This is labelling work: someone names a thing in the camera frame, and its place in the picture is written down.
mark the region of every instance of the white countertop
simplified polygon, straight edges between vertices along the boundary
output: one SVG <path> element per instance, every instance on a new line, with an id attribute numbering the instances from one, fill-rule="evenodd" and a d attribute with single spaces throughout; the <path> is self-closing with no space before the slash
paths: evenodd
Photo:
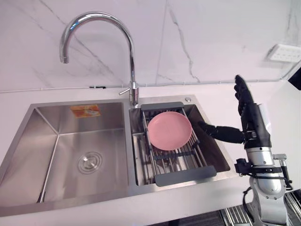
<path id="1" fill-rule="evenodd" d="M 234 84 L 142 87 L 140 97 L 194 94 L 213 125 L 241 129 Z M 285 81 L 249 84 L 257 103 L 267 104 L 272 123 L 272 152 L 286 153 L 294 189 L 301 188 L 301 95 Z M 0 94 L 0 162 L 33 103 L 127 98 L 122 89 L 69 89 Z M 233 162 L 246 158 L 243 145 L 224 143 Z M 137 195 L 74 208 L 0 218 L 1 226 L 149 225 L 240 205 L 248 177 Z"/>

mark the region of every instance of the label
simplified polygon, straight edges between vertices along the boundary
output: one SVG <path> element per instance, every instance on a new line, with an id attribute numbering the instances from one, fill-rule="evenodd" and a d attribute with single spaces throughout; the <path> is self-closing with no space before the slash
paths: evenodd
<path id="1" fill-rule="evenodd" d="M 100 116 L 100 110 L 97 105 L 77 105 L 71 106 L 70 110 L 76 118 L 86 118 Z"/>

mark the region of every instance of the pink plate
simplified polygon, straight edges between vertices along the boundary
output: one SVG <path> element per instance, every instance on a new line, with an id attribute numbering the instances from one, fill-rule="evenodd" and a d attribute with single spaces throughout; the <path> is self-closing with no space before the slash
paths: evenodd
<path id="1" fill-rule="evenodd" d="M 148 125 L 150 142 L 164 151 L 184 146 L 190 139 L 190 121 L 178 112 L 163 112 L 156 115 Z"/>

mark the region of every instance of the drain strainer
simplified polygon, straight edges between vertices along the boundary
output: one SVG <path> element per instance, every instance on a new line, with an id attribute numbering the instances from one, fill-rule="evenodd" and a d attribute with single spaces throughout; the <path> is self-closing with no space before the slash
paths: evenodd
<path id="1" fill-rule="evenodd" d="M 79 171 L 83 174 L 95 172 L 102 164 L 102 157 L 97 152 L 88 152 L 79 158 Z"/>

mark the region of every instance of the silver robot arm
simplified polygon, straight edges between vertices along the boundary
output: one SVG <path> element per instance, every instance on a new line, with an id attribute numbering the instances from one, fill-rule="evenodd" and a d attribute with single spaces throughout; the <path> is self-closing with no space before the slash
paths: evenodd
<path id="1" fill-rule="evenodd" d="M 285 154 L 273 155 L 270 134 L 265 128 L 259 106 L 254 103 L 245 81 L 235 77 L 235 97 L 243 131 L 232 127 L 213 126 L 200 121 L 199 126 L 211 137 L 231 143 L 244 143 L 248 162 L 237 159 L 236 172 L 250 176 L 250 187 L 244 192 L 243 206 L 250 219 L 262 226 L 287 225 L 284 203 L 286 190 L 292 190 L 285 165 Z M 275 167 L 280 160 L 281 167 Z M 245 196 L 253 191 L 252 209 L 245 203 Z"/>

